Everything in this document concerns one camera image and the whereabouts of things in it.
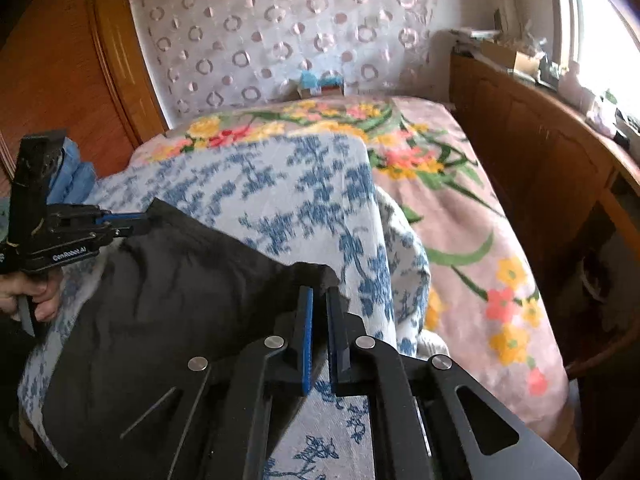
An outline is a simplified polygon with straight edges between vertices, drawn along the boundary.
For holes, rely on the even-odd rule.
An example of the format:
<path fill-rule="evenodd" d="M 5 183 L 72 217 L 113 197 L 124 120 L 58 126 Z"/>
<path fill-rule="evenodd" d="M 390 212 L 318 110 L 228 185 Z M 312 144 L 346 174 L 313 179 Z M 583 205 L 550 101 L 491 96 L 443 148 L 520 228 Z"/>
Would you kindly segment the person's left hand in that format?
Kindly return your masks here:
<path fill-rule="evenodd" d="M 63 272 L 51 270 L 46 278 L 30 278 L 22 272 L 2 275 L 0 278 L 1 313 L 18 319 L 19 296 L 32 298 L 36 305 L 35 317 L 39 322 L 50 322 L 58 314 L 61 305 Z"/>

